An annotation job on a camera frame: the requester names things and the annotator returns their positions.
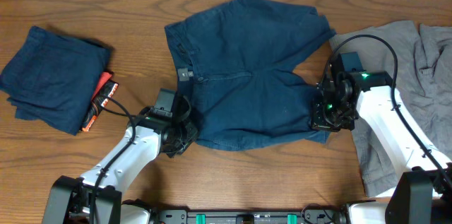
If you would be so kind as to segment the dark blue denim shorts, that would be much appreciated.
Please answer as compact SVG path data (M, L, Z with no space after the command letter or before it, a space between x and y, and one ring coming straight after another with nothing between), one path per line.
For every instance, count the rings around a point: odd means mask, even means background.
M335 31L312 6L231 0L165 27L177 89L191 102L198 144L246 151L301 139L319 91L295 68Z

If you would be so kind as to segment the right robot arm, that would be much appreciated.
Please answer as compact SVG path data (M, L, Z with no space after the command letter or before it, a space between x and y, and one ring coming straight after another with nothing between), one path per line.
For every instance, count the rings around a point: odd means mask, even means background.
M451 159L437 149L408 112L385 71L367 72L355 52L326 67L312 105L311 127L354 130L363 119L375 133L399 177L389 202L346 204L335 223L450 223Z

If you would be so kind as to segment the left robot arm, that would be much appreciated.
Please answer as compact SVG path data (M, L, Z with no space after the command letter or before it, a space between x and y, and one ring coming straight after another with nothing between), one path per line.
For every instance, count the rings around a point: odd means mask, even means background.
M43 223L156 223L151 207L122 195L148 163L181 155L198 138L191 111L186 96L168 89L136 116L125 110L129 122L120 142L79 178L61 176L52 185Z

